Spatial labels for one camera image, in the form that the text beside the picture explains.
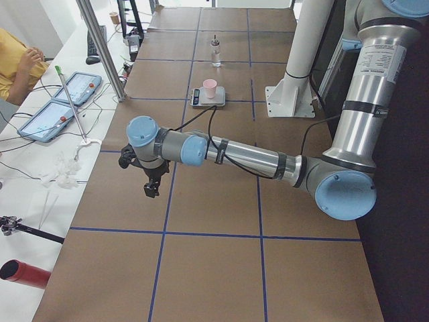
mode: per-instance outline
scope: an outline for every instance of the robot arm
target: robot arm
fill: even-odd
[[[375,203],[369,175],[329,164],[316,158],[289,156],[192,131],[182,133],[159,127],[152,118],[139,116],[127,126],[129,145],[122,149],[119,164],[143,168],[149,177],[144,190],[159,195],[161,176],[169,172],[169,161],[200,166],[204,160],[235,164],[274,180],[284,180],[309,192],[320,209],[331,217],[350,220],[363,216]]]
[[[200,166],[207,159],[288,181],[310,193],[319,208],[336,219],[352,220],[368,213],[376,200],[373,149],[406,50],[420,37],[418,30],[429,15],[429,1],[349,0],[346,9],[344,36],[352,40],[346,43],[353,44],[349,49],[361,47],[361,52],[332,147],[321,159],[288,156],[198,131],[181,133],[142,116],[127,126],[129,145],[122,151],[120,165],[144,169],[149,197],[159,195],[169,161]]]

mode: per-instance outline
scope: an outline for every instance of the yellow shirt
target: yellow shirt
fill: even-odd
[[[6,100],[13,82],[22,54],[27,47],[16,37],[0,28],[0,97]],[[29,73],[28,90],[30,91],[47,69],[45,62],[37,63]]]

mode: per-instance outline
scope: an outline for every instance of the keyboard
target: keyboard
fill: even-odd
[[[101,34],[103,35],[103,38],[105,39],[105,42],[107,42],[106,26],[99,25],[99,28],[100,28]],[[94,40],[90,36],[89,32],[86,37],[86,42],[88,43],[88,56],[98,56],[99,53],[97,52],[97,47],[95,47]]]

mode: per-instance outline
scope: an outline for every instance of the red cylinder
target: red cylinder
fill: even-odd
[[[0,268],[0,278],[10,282],[16,282],[38,288],[46,288],[51,272],[41,268],[10,260]]]

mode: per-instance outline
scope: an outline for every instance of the clear bottle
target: clear bottle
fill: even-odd
[[[212,49],[212,65],[219,67],[221,65],[221,43],[216,39],[216,35],[214,35],[210,47]]]

